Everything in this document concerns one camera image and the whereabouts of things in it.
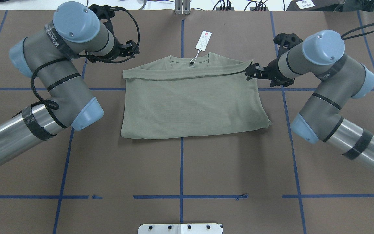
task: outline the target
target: white label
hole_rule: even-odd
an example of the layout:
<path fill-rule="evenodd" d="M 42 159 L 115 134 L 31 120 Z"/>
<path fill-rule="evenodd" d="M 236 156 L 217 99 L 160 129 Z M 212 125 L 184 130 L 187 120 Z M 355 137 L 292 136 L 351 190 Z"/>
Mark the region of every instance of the white label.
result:
<path fill-rule="evenodd" d="M 300 9 L 306 9 L 306 8 L 316 6 L 313 4 L 313 1 L 311 0 L 303 0 L 303 1 L 296 2 L 296 3 Z"/>
<path fill-rule="evenodd" d="M 196 49 L 200 49 L 201 51 L 204 51 L 206 49 L 207 44 L 209 43 L 211 36 L 212 36 L 211 32 L 203 31 L 202 35 L 200 36 L 199 42 L 197 42 Z"/>

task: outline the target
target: black tape band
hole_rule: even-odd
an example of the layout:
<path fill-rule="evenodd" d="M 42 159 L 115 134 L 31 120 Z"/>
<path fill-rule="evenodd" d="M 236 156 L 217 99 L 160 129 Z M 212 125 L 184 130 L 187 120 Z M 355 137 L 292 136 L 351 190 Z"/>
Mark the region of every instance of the black tape band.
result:
<path fill-rule="evenodd" d="M 30 130 L 30 132 L 42 141 L 47 141 L 56 135 L 50 134 L 46 129 L 41 127 L 37 120 L 35 119 L 31 106 L 28 106 L 22 110 L 22 120 L 24 120 L 25 125 Z"/>
<path fill-rule="evenodd" d="M 108 33 L 108 40 L 106 41 L 105 46 L 103 46 L 102 49 L 99 49 L 99 50 L 97 50 L 97 51 L 91 51 L 90 53 L 97 53 L 97 52 L 102 51 L 103 49 L 105 49 L 105 47 L 106 47 L 106 46 L 108 45 L 108 43 L 109 43 L 109 38 L 110 38 L 110 35 L 109 35 L 109 33 Z"/>
<path fill-rule="evenodd" d="M 53 21 L 45 25 L 46 34 L 49 37 L 53 45 L 67 58 L 68 60 L 73 60 L 79 58 L 77 53 L 75 53 L 63 40 L 63 38 L 58 34 Z"/>
<path fill-rule="evenodd" d="M 119 56 L 120 51 L 121 51 L 121 45 L 115 37 L 113 38 L 113 40 L 114 40 L 113 48 L 110 50 L 110 52 L 104 56 L 99 56 L 99 58 L 112 61 Z"/>
<path fill-rule="evenodd" d="M 326 79 L 333 77 L 337 72 L 341 70 L 341 68 L 344 66 L 344 64 L 347 61 L 347 54 L 344 53 L 344 55 L 337 61 L 335 62 L 331 68 L 329 68 L 326 72 L 316 75 L 316 77 L 322 81 L 325 81 Z"/>
<path fill-rule="evenodd" d="M 324 96 L 321 95 L 321 94 L 318 94 L 318 93 L 316 93 L 316 92 L 313 92 L 313 96 L 318 97 L 318 98 L 320 98 L 320 99 L 323 99 L 324 101 L 326 101 L 326 102 L 328 102 L 329 104 L 333 105 L 335 108 L 339 109 L 340 111 L 341 111 L 341 109 L 342 109 L 342 107 L 341 107 L 339 104 L 337 104 L 337 103 L 335 103 L 334 101 L 332 101 L 332 100 L 330 100 L 330 99 L 324 97 Z"/>
<path fill-rule="evenodd" d="M 54 89 L 56 86 L 58 86 L 58 85 L 60 85 L 60 84 L 62 84 L 62 83 L 64 83 L 64 82 L 66 82 L 66 81 L 68 81 L 68 80 L 70 80 L 70 79 L 73 79 L 73 78 L 75 78 L 75 77 L 78 77 L 78 76 L 80 76 L 79 73 L 74 73 L 74 74 L 71 74 L 71 75 L 69 75 L 69 76 L 66 76 L 65 78 L 60 79 L 60 80 L 54 82 L 53 84 L 51 84 L 50 86 L 48 86 L 48 87 L 47 87 L 47 91 L 50 92 L 50 90 Z"/>
<path fill-rule="evenodd" d="M 331 138 L 331 136 L 334 135 L 334 133 L 337 131 L 337 128 L 339 128 L 339 126 L 342 124 L 343 120 L 344 120 L 344 118 L 340 117 L 340 120 L 338 121 L 337 125 L 330 132 L 330 134 L 323 140 L 323 142 L 327 142 Z"/>
<path fill-rule="evenodd" d="M 356 142 L 355 146 L 352 149 L 344 153 L 343 155 L 346 156 L 348 159 L 353 160 L 357 158 L 365 149 L 368 147 L 373 134 L 366 129 L 363 129 L 362 136 Z"/>
<path fill-rule="evenodd" d="M 297 74 L 297 75 L 302 75 L 302 74 L 300 74 L 300 73 L 297 73 L 296 71 L 294 71 L 294 70 L 291 68 L 291 66 L 290 66 L 290 64 L 289 64 L 289 62 L 288 62 L 288 55 L 289 55 L 289 52 L 287 53 L 287 65 L 288 65 L 289 70 L 291 70 L 293 73 L 295 73 L 295 74 Z"/>
<path fill-rule="evenodd" d="M 58 118 L 55 116 L 55 114 L 53 113 L 53 111 L 51 110 L 51 108 L 49 108 L 48 106 L 46 106 L 46 109 L 47 111 L 49 112 L 50 116 L 52 117 L 52 119 L 56 122 L 56 124 L 58 124 L 59 126 L 61 126 L 62 128 L 66 129 L 67 126 L 65 126 L 64 124 L 62 124 L 60 122 L 60 120 L 58 120 Z"/>

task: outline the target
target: olive green shirt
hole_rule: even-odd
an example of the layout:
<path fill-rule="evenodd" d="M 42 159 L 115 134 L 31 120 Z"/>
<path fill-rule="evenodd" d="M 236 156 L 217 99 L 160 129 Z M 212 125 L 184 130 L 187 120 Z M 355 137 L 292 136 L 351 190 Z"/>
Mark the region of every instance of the olive green shirt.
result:
<path fill-rule="evenodd" d="M 125 114 L 121 135 L 167 139 L 252 131 L 271 125 L 256 79 L 247 81 L 241 62 L 214 53 L 167 56 L 123 71 Z"/>

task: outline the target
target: tag string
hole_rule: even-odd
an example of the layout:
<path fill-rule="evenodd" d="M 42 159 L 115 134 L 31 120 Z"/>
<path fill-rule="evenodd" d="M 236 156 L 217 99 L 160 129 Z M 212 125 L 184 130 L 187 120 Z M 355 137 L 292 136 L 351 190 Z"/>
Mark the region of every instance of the tag string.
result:
<path fill-rule="evenodd" d="M 196 56 L 190 60 L 190 63 L 191 63 L 191 62 L 192 62 L 192 63 L 195 63 L 195 62 L 196 62 L 196 60 L 197 60 L 197 56 L 199 56 L 199 53 L 200 53 L 200 52 L 201 52 L 201 50 L 199 49 L 199 51 L 197 52 Z"/>

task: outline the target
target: blue joint cap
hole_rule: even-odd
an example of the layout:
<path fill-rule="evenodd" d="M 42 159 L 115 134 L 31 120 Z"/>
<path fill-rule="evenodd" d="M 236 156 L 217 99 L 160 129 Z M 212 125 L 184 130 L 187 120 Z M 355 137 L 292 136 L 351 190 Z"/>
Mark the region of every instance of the blue joint cap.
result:
<path fill-rule="evenodd" d="M 313 34 L 302 45 L 304 57 L 317 65 L 334 64 L 344 54 L 344 41 L 333 30 L 323 30 Z"/>
<path fill-rule="evenodd" d="M 297 117 L 295 117 L 294 121 L 292 122 L 291 130 L 311 144 L 315 144 L 318 141 L 317 135 L 300 113 L 297 114 Z"/>
<path fill-rule="evenodd" d="M 9 59 L 11 59 L 12 64 L 19 70 L 19 72 L 21 72 L 26 77 L 31 78 L 33 72 L 30 70 L 27 62 L 25 61 L 24 41 L 25 38 L 22 39 L 19 43 L 15 44 L 15 46 L 13 46 L 9 50 Z"/>
<path fill-rule="evenodd" d="M 369 71 L 369 69 L 366 68 L 365 65 L 363 65 L 363 67 L 365 68 L 365 72 L 366 72 L 365 81 L 363 82 L 363 85 L 360 88 L 360 90 L 355 95 L 352 96 L 352 98 L 354 99 L 364 97 L 374 87 L 374 74 L 371 71 Z"/>
<path fill-rule="evenodd" d="M 78 2 L 61 4 L 54 13 L 53 24 L 60 36 L 76 43 L 92 40 L 101 28 L 96 14 Z"/>
<path fill-rule="evenodd" d="M 98 121 L 103 115 L 104 110 L 102 109 L 96 97 L 93 97 L 80 111 L 80 113 L 74 119 L 73 123 L 71 123 L 71 126 L 76 131 L 80 131 Z"/>

